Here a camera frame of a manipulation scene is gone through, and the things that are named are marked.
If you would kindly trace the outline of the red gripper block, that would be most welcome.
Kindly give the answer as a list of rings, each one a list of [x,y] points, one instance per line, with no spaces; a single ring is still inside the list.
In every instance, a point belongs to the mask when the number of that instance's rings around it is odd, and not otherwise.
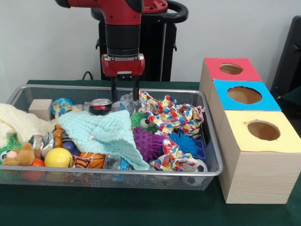
[[[135,57],[113,57],[108,54],[102,55],[102,70],[106,77],[111,77],[112,101],[117,102],[116,80],[119,75],[130,74],[134,77],[133,100],[139,99],[139,82],[145,68],[143,54]]]

